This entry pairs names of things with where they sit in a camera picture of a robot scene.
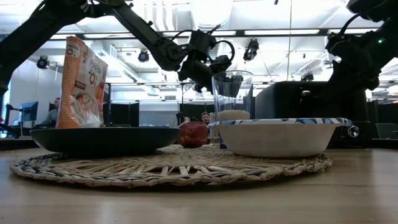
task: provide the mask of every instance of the desk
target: desk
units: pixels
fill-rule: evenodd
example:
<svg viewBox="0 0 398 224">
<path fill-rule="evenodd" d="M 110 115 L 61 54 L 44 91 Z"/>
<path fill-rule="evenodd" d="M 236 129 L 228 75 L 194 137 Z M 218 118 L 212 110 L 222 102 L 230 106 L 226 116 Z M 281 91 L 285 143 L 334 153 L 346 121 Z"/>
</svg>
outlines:
<svg viewBox="0 0 398 224">
<path fill-rule="evenodd" d="M 398 151 L 333 150 L 323 174 L 255 186 L 100 190 L 23 179 L 0 152 L 0 223 L 398 223 Z"/>
</svg>

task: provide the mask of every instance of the white bowl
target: white bowl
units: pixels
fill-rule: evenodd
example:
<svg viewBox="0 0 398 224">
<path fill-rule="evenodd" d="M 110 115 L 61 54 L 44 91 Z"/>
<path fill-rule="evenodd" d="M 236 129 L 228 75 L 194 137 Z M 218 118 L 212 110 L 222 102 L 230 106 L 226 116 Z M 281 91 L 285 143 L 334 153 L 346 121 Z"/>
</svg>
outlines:
<svg viewBox="0 0 398 224">
<path fill-rule="evenodd" d="M 215 126 L 226 147 L 252 157 L 305 157 L 323 152 L 345 118 L 289 118 L 219 121 Z"/>
</svg>

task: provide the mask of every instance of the wall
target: wall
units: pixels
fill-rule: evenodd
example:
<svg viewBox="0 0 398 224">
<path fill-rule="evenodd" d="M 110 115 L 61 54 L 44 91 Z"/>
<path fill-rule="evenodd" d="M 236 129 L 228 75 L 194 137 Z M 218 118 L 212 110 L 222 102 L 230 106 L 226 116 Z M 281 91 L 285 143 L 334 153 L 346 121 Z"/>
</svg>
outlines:
<svg viewBox="0 0 398 224">
<path fill-rule="evenodd" d="M 26 60 L 12 74 L 9 103 L 19 108 L 21 103 L 39 102 L 36 123 L 41 123 L 49 112 L 49 103 L 60 97 L 62 74 L 54 70 L 41 70 L 34 62 Z M 19 119 L 19 113 L 10 112 L 9 124 Z"/>
</svg>

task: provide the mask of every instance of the orange cereal box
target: orange cereal box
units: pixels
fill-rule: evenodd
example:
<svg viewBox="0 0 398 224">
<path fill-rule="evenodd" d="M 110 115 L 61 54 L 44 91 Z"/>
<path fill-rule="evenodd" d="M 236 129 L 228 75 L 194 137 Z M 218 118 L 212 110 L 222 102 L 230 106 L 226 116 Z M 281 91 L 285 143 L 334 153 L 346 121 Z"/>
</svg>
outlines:
<svg viewBox="0 0 398 224">
<path fill-rule="evenodd" d="M 76 37 L 67 37 L 57 128 L 96 128 L 103 123 L 108 65 Z"/>
</svg>

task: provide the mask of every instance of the blue patterned bowl rim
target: blue patterned bowl rim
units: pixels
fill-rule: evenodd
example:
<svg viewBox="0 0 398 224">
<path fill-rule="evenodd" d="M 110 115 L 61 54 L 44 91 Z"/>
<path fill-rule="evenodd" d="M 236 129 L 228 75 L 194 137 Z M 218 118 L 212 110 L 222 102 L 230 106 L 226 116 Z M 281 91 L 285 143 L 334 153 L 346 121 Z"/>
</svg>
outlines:
<svg viewBox="0 0 398 224">
<path fill-rule="evenodd" d="M 352 121 L 346 118 L 285 118 L 219 121 L 211 123 L 209 124 L 209 126 L 239 124 L 342 124 L 343 126 L 353 125 Z"/>
</svg>

